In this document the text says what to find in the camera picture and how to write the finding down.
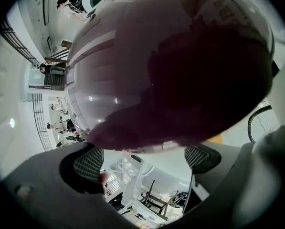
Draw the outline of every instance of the black pants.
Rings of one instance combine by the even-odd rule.
[[[68,131],[69,132],[75,132],[76,128],[75,128],[74,124],[72,123],[72,120],[68,119],[68,120],[66,120],[66,122],[67,122]]]

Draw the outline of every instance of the cable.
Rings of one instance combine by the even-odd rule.
[[[265,106],[265,107],[262,107],[261,109],[258,109],[257,111],[255,111],[249,118],[248,118],[248,123],[247,123],[247,133],[248,133],[248,137],[249,137],[249,140],[251,140],[251,142],[254,142],[254,139],[252,137],[252,133],[251,133],[251,127],[252,127],[252,122],[253,122],[253,119],[263,113],[263,112],[266,112],[268,110],[271,110],[272,107],[270,105],[268,106]]]
[[[174,208],[183,208],[183,204],[185,200],[187,199],[188,192],[178,192],[176,193],[176,196],[173,201],[169,203],[170,206]]]
[[[262,126],[263,130],[264,130],[264,134],[266,133],[265,127],[263,126],[263,124],[261,123],[260,117],[256,116],[260,122],[260,125]]]

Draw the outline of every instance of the black cable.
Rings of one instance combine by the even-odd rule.
[[[251,142],[254,142],[254,139],[252,137],[252,133],[251,133],[251,127],[252,127],[252,122],[253,122],[253,119],[263,113],[263,112],[266,112],[268,110],[271,110],[272,107],[270,105],[268,106],[265,106],[265,107],[262,107],[261,109],[258,109],[256,112],[254,112],[249,118],[248,118],[248,123],[247,123],[247,133],[248,133],[248,137],[249,137],[249,140],[251,140]]]

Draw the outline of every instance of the white shirt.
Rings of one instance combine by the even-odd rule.
[[[67,110],[65,110],[63,105],[61,105],[61,104],[55,104],[54,107],[55,107],[55,110],[58,111],[58,113],[60,113],[60,114],[67,112]]]
[[[69,5],[66,5],[65,7],[63,7],[62,10],[63,10],[63,13],[64,13],[64,14],[67,16],[67,18],[69,18],[69,19],[70,19],[71,15],[73,15],[73,14],[74,14],[75,16],[77,16],[77,15],[81,16],[82,19],[86,19],[86,17],[87,17],[87,13],[76,13],[76,12],[74,12],[73,10],[70,9]]]
[[[56,131],[56,132],[62,132],[62,131],[64,131],[64,130],[67,130],[68,128],[67,128],[67,122],[62,122],[62,123],[60,123],[60,122],[58,122],[58,123],[55,123],[54,125],[53,125],[53,129],[54,129],[54,131]]]

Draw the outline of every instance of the ceiling light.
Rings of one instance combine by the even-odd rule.
[[[14,120],[13,118],[10,120],[10,126],[11,126],[12,128],[15,127],[15,120]]]
[[[259,103],[259,104],[258,104],[258,107],[259,107],[259,108],[263,108],[264,106],[265,106],[264,103]]]

